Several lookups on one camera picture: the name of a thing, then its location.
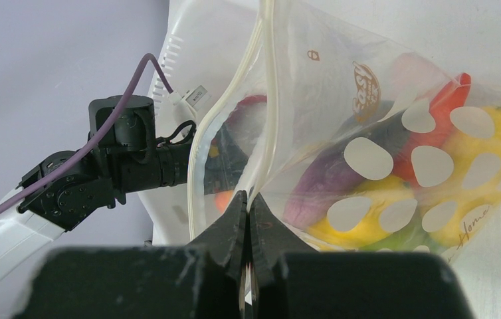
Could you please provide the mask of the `green toy pepper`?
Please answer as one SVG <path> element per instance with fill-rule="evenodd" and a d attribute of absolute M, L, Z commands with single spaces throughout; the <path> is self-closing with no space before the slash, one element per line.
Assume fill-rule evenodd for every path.
<path fill-rule="evenodd" d="M 446 249 L 434 241 L 426 232 L 420 219 L 411 221 L 399 231 L 370 245 L 359 248 L 360 251 L 426 252 L 441 254 Z"/>

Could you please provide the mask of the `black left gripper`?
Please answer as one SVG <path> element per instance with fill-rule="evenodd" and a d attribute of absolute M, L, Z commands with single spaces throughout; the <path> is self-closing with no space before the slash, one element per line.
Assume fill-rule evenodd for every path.
<path fill-rule="evenodd" d="M 133 95 L 109 131 L 90 152 L 98 181 L 87 185 L 89 196 L 172 187 L 187 182 L 189 153 L 196 123 L 186 120 L 166 137 L 155 134 L 155 106 L 147 96 Z M 247 155 L 225 129 L 211 140 L 205 156 L 204 193 L 233 189 Z"/>

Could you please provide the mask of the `yellow toy pepper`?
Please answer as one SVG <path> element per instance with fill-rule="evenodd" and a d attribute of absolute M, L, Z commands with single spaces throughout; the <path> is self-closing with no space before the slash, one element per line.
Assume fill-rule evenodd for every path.
<path fill-rule="evenodd" d="M 444 182 L 412 188 L 390 176 L 362 183 L 360 195 L 371 205 L 355 227 L 343 231 L 336 212 L 331 212 L 309 227 L 308 234 L 331 245 L 359 249 L 416 218 L 445 249 L 463 247 L 501 203 L 501 107 L 484 107 L 482 113 L 492 124 L 492 135 L 482 139 L 456 130 L 443 147 L 453 163 Z"/>

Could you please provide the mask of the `purple toy eggplant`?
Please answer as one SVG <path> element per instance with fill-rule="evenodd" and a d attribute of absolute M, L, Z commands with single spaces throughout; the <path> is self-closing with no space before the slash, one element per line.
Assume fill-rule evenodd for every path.
<path fill-rule="evenodd" d="M 322 151 L 292 190 L 282 220 L 293 227 L 306 229 L 323 219 L 335 202 L 365 181 L 344 158 L 344 150 L 352 140 L 366 138 L 395 156 L 410 134 L 402 125 L 399 114 L 342 138 Z"/>

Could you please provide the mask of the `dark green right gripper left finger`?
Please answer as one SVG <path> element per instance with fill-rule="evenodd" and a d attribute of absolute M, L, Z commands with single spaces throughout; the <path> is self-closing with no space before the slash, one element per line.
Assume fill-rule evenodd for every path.
<path fill-rule="evenodd" d="M 248 195 L 183 246 L 52 251 L 15 318 L 243 318 Z"/>

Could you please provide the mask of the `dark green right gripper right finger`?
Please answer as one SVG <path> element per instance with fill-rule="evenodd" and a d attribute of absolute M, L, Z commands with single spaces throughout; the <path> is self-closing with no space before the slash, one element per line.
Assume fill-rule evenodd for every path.
<path fill-rule="evenodd" d="M 452 269 L 429 253 L 321 253 L 258 196 L 249 213 L 255 318 L 472 318 Z"/>

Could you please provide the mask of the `clear polka dot zip bag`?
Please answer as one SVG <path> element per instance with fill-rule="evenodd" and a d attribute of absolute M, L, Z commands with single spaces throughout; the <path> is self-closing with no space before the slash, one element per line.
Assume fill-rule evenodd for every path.
<path fill-rule="evenodd" d="M 501 87 L 451 75 L 315 1 L 261 1 L 191 150 L 191 238 L 238 191 L 321 251 L 452 262 L 501 205 Z"/>

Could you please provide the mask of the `red toy chili pepper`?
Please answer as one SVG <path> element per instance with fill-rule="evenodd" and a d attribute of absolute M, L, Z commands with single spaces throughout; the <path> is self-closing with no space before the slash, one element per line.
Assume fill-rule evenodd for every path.
<path fill-rule="evenodd" d="M 237 102 L 225 121 L 228 132 L 241 148 L 255 144 L 263 130 L 267 96 L 249 95 Z"/>

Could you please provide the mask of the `orange toy carrot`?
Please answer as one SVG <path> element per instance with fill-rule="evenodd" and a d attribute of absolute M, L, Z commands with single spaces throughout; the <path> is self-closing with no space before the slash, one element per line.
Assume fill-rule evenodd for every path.
<path fill-rule="evenodd" d="M 404 179 L 413 187 L 419 187 L 411 161 L 411 153 L 418 146 L 440 148 L 445 143 L 453 128 L 450 113 L 454 109 L 464 106 L 471 83 L 471 75 L 461 73 L 434 95 L 430 101 L 429 111 L 435 121 L 435 128 L 427 133 L 410 134 L 399 154 L 393 158 L 393 175 Z"/>

